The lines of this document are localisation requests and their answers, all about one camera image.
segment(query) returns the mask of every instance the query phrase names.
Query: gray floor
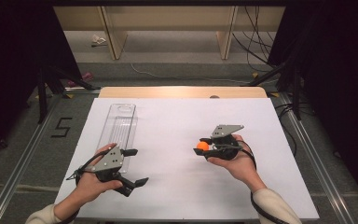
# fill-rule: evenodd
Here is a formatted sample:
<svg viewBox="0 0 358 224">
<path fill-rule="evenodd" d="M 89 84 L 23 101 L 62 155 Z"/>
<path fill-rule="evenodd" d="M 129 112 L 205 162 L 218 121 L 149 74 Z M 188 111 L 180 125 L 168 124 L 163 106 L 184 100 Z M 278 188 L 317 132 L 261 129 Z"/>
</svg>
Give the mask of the gray floor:
<svg viewBox="0 0 358 224">
<path fill-rule="evenodd" d="M 249 58 L 251 65 L 248 64 L 247 54 L 235 41 L 232 42 L 229 59 L 221 60 L 214 33 L 132 32 L 118 61 L 111 60 L 107 47 L 90 46 L 94 34 L 104 37 L 102 32 L 68 32 L 67 37 L 81 72 L 92 72 L 94 79 L 89 83 L 95 86 L 238 86 L 253 79 L 253 68 L 269 69 L 267 65 L 252 57 Z M 243 34 L 239 33 L 236 36 L 245 43 L 246 38 Z M 266 42 L 270 41 L 268 36 L 264 36 L 264 39 Z M 259 45 L 252 46 L 257 55 L 263 55 Z M 263 85 L 266 91 L 275 91 L 274 79 Z M 36 145 L 34 155 L 0 223 L 23 223 L 33 211 L 54 202 L 91 103 L 98 97 L 96 93 L 71 93 L 72 98 L 53 96 L 48 99 L 50 105 L 53 102 L 58 103 L 50 109 L 51 117 L 46 130 Z M 275 105 L 282 104 L 282 97 L 270 99 Z M 7 137 L 8 147 L 0 148 L 0 192 L 36 129 L 38 102 L 35 94 L 30 97 L 29 105 L 30 107 L 24 109 L 17 118 L 17 123 Z M 302 123 L 340 196 L 348 206 L 353 223 L 358 223 L 358 186 L 342 160 L 334 156 L 335 149 L 317 116 L 313 114 L 309 105 L 304 107 L 306 108 L 301 109 Z M 66 137 L 54 138 L 53 135 L 64 133 L 63 130 L 56 130 L 61 118 L 71 118 L 62 121 L 62 126 L 70 127 L 70 130 Z M 295 137 L 296 162 L 321 217 L 319 220 L 306 223 L 339 223 L 306 149 L 287 115 L 282 118 L 282 123 Z M 294 141 L 289 135 L 287 137 L 294 150 Z M 97 222 L 77 220 L 76 223 Z"/>
</svg>

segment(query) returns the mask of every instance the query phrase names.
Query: transparent container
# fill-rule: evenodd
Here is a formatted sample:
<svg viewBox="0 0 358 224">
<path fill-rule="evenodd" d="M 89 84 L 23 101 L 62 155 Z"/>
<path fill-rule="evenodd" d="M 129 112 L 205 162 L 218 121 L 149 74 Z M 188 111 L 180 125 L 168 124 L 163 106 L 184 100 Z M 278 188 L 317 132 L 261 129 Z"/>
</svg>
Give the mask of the transparent container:
<svg viewBox="0 0 358 224">
<path fill-rule="evenodd" d="M 135 109 L 136 105 L 114 104 L 110 106 L 98 148 L 109 143 L 117 143 L 121 149 L 132 149 L 138 121 Z M 120 172 L 127 173 L 129 165 L 130 157 L 125 157 Z"/>
</svg>

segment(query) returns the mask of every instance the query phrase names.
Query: floor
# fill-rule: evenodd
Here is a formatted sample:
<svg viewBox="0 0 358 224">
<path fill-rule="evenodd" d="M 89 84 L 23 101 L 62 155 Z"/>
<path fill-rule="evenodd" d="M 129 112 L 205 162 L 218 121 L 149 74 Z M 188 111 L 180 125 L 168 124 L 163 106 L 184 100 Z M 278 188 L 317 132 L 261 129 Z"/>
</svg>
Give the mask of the floor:
<svg viewBox="0 0 358 224">
<path fill-rule="evenodd" d="M 92 37 L 104 38 L 103 32 L 66 32 L 66 35 L 81 72 L 92 72 L 94 79 L 89 83 L 95 86 L 238 86 L 270 69 L 249 56 L 235 39 L 229 58 L 221 60 L 212 32 L 130 32 L 124 52 L 117 61 L 111 59 L 103 43 L 98 47 L 91 46 L 95 44 Z M 235 35 L 244 46 L 249 46 L 243 33 Z M 262 34 L 266 45 L 272 44 L 270 36 Z M 253 43 L 251 51 L 265 59 L 259 44 Z M 290 103 L 290 94 L 275 94 L 276 79 L 266 81 L 262 87 L 271 93 L 269 97 L 274 105 Z M 66 96 L 51 95 L 48 98 L 50 113 L 41 127 L 37 124 L 37 96 L 33 94 L 28 101 L 29 108 L 17 118 L 7 137 L 8 146 L 0 148 L 0 195 L 10 188 L 8 180 L 16 181 L 12 187 L 14 191 L 8 191 L 8 200 L 0 201 L 4 202 L 0 208 L 3 211 L 0 223 L 23 223 L 33 211 L 54 202 L 86 122 L 88 108 L 98 97 L 98 92 L 71 88 Z M 358 186 L 339 155 L 335 154 L 317 115 L 309 105 L 301 107 L 300 122 L 289 112 L 282 116 L 282 125 L 288 131 L 288 142 L 296 152 L 297 165 L 321 217 L 305 220 L 305 223 L 358 223 Z M 284 106 L 277 108 L 277 115 L 283 109 Z M 62 127 L 70 127 L 67 134 L 57 130 L 58 122 Z M 302 138 L 302 132 L 306 132 L 308 138 Z M 344 204 L 334 205 L 337 200 Z M 97 222 L 77 220 L 76 223 Z"/>
</svg>

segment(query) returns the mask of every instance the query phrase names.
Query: white sleeve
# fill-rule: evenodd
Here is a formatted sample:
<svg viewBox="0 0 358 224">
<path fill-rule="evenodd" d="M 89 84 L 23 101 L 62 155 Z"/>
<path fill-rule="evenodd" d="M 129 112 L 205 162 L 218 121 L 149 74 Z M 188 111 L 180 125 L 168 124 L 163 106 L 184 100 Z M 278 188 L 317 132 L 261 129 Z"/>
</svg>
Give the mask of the white sleeve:
<svg viewBox="0 0 358 224">
<path fill-rule="evenodd" d="M 25 224 L 53 224 L 61 222 L 54 215 L 54 205 L 48 205 L 44 209 L 32 213 L 25 221 Z"/>
<path fill-rule="evenodd" d="M 301 223 L 295 211 L 284 201 L 284 199 L 272 189 L 260 189 L 254 193 L 255 203 L 268 214 L 290 224 Z M 272 221 L 260 217 L 260 223 L 269 224 Z"/>
</svg>

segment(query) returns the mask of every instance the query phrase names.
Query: white board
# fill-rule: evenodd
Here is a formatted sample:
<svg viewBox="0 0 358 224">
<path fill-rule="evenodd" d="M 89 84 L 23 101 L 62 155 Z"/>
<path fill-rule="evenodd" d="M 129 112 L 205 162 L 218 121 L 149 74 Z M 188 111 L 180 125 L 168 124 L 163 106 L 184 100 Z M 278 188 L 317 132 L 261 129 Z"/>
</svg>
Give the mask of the white board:
<svg viewBox="0 0 358 224">
<path fill-rule="evenodd" d="M 270 99 L 95 99 L 67 176 L 91 158 L 111 104 L 136 105 L 138 122 L 131 181 L 149 177 L 130 197 L 113 190 L 82 207 L 78 217 L 148 221 L 236 221 L 258 218 L 250 190 L 193 148 L 219 124 L 244 125 L 237 134 L 252 148 L 257 171 L 302 219 L 319 218 Z M 75 187 L 62 181 L 56 203 Z"/>
</svg>

